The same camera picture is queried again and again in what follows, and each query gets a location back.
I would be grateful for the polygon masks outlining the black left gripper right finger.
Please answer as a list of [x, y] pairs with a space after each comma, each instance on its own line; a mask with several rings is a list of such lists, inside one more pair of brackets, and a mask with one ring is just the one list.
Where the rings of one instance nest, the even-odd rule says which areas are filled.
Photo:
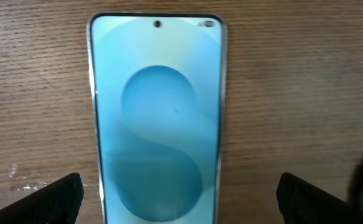
[[363, 224], [363, 211], [288, 172], [276, 196], [285, 224]]

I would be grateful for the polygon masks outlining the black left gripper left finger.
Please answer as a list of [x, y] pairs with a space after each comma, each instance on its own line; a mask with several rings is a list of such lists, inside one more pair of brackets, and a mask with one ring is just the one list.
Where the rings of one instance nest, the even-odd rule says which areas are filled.
[[83, 197], [80, 174], [74, 172], [0, 209], [0, 224], [74, 224]]

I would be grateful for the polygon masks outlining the blue Samsung Galaxy smartphone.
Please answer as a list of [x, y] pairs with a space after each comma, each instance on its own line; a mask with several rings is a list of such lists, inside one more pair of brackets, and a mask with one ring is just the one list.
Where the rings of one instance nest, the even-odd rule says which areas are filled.
[[217, 223], [225, 22], [99, 12], [86, 39], [103, 222]]

